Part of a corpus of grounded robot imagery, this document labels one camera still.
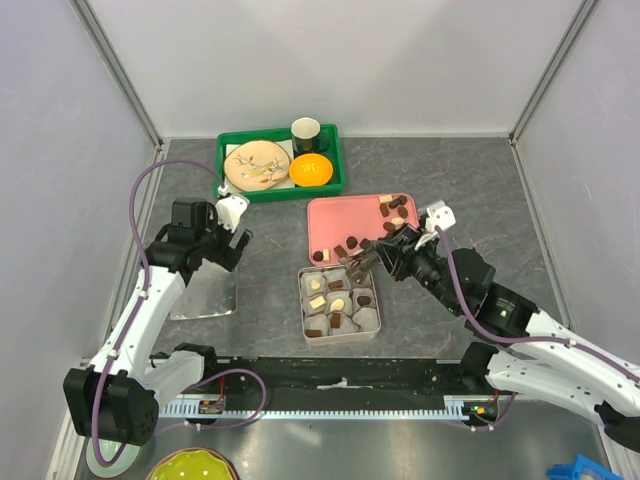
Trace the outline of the white almond chocolate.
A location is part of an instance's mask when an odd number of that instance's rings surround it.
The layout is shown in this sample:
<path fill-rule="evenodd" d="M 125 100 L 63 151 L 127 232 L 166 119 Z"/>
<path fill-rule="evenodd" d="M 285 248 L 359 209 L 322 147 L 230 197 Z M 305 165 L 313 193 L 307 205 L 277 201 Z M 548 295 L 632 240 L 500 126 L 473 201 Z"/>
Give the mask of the white almond chocolate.
<path fill-rule="evenodd" d="M 333 300 L 330 304 L 331 311 L 343 311 L 345 308 L 346 302 L 342 298 L 337 298 Z"/>

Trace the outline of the pink plastic tray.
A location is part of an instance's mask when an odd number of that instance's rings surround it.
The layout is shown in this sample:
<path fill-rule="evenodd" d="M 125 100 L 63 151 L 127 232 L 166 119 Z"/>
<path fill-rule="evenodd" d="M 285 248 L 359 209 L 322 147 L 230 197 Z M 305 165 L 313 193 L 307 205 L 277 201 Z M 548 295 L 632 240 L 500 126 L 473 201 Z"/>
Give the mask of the pink plastic tray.
<path fill-rule="evenodd" d="M 401 204 L 407 211 L 406 217 L 399 216 L 396 208 L 390 208 L 389 214 L 384 216 L 380 206 L 399 197 L 406 198 L 406 202 Z M 376 240 L 387 235 L 384 223 L 398 216 L 414 227 L 419 224 L 414 199 L 407 193 L 313 199 L 307 206 L 309 260 L 314 266 L 338 264 L 337 246 L 353 253 L 361 248 L 363 239 Z"/>

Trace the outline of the pink chocolate tin box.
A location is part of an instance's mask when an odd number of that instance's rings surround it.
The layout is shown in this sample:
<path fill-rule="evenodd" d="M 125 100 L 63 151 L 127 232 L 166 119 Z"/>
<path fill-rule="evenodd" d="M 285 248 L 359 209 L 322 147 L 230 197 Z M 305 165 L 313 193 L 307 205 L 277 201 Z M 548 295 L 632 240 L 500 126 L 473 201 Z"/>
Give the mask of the pink chocolate tin box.
<path fill-rule="evenodd" d="M 313 279 L 322 284 L 320 290 L 310 290 L 309 282 Z M 336 280 L 344 283 L 344 289 L 330 291 L 328 284 Z M 370 340 L 380 332 L 381 315 L 371 273 L 362 285 L 355 285 L 347 278 L 346 269 L 343 266 L 309 267 L 299 271 L 298 287 L 302 334 L 308 345 L 323 346 Z M 319 295 L 325 297 L 326 304 L 318 309 L 312 309 L 309 301 Z M 357 302 L 359 296 L 370 297 L 371 304 L 360 306 Z M 330 310 L 331 302 L 337 298 L 342 298 L 346 302 L 343 311 Z M 330 316 L 333 312 L 340 312 L 343 315 L 342 326 L 339 329 L 330 328 Z M 309 329 L 321 330 L 323 336 L 308 338 L 305 336 L 305 331 Z"/>

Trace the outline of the brown block chocolate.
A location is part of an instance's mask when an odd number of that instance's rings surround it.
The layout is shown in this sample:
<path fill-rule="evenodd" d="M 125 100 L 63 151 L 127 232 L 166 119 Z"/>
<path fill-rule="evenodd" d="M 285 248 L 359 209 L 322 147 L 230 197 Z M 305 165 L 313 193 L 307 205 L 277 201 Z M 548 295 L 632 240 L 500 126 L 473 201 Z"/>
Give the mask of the brown block chocolate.
<path fill-rule="evenodd" d="M 340 312 L 333 312 L 330 316 L 330 328 L 339 329 L 342 326 L 343 315 Z"/>

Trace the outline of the white square chocolate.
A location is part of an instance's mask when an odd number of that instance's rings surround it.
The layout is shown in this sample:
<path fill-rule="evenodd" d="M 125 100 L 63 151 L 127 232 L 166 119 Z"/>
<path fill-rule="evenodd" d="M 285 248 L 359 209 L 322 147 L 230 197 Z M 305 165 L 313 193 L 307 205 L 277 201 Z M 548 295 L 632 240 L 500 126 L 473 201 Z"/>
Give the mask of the white square chocolate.
<path fill-rule="evenodd" d="M 309 305 L 312 309 L 318 309 L 325 304 L 326 304 L 326 299 L 322 295 L 319 295 L 309 301 Z"/>

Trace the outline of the metal serving tongs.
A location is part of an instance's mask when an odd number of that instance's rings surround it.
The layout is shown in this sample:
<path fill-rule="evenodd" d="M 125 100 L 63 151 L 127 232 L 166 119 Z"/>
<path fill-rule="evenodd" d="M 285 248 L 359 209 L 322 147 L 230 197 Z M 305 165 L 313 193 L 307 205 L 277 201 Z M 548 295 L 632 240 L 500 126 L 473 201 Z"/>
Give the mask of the metal serving tongs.
<path fill-rule="evenodd" d="M 346 276 L 352 284 L 362 285 L 371 270 L 381 263 L 379 253 L 373 246 L 358 251 L 355 255 L 341 260 Z"/>

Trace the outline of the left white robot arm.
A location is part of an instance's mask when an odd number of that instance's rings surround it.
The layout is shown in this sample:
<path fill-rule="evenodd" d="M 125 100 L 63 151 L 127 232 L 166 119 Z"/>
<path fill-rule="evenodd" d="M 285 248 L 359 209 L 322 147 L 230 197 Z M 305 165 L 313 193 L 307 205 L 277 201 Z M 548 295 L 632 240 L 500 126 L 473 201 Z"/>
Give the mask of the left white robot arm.
<path fill-rule="evenodd" d="M 169 223 L 145 249 L 132 295 L 105 344 L 84 369 L 72 368 L 63 391 L 75 431 L 136 446 L 154 432 L 159 413 L 192 387 L 208 393 L 219 382 L 215 351 L 184 343 L 160 366 L 151 350 L 176 301 L 205 263 L 231 272 L 252 239 L 240 219 L 249 201 L 229 194 L 216 203 L 173 202 Z"/>

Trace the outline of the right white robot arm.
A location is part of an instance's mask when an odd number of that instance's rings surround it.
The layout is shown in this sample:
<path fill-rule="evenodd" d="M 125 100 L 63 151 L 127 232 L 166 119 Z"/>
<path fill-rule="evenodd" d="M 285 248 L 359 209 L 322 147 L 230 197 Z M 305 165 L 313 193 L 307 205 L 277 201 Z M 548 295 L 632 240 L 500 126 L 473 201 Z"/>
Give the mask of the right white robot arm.
<path fill-rule="evenodd" d="M 485 346 L 458 368 L 467 392 L 487 387 L 523 393 L 603 427 L 618 444 L 639 449 L 639 368 L 577 335 L 545 310 L 494 280 L 474 249 L 451 247 L 442 230 L 427 242 L 410 225 L 372 244 L 397 281 L 415 279 Z"/>

